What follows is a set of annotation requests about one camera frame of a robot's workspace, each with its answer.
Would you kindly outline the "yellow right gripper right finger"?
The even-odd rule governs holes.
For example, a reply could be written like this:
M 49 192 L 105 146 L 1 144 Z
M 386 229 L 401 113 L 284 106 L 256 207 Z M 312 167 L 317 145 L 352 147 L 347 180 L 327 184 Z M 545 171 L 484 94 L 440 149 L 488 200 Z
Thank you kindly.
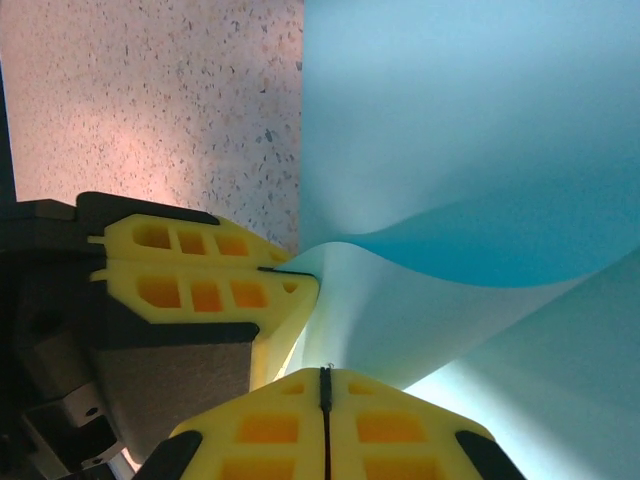
M 325 369 L 329 479 L 522 479 L 479 423 L 357 372 Z

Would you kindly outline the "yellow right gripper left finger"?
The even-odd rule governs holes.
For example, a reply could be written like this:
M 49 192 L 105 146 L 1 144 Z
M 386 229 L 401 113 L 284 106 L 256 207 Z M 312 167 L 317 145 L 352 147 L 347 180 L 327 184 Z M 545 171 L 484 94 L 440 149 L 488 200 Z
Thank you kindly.
M 320 371 L 299 370 L 175 427 L 136 479 L 323 479 Z

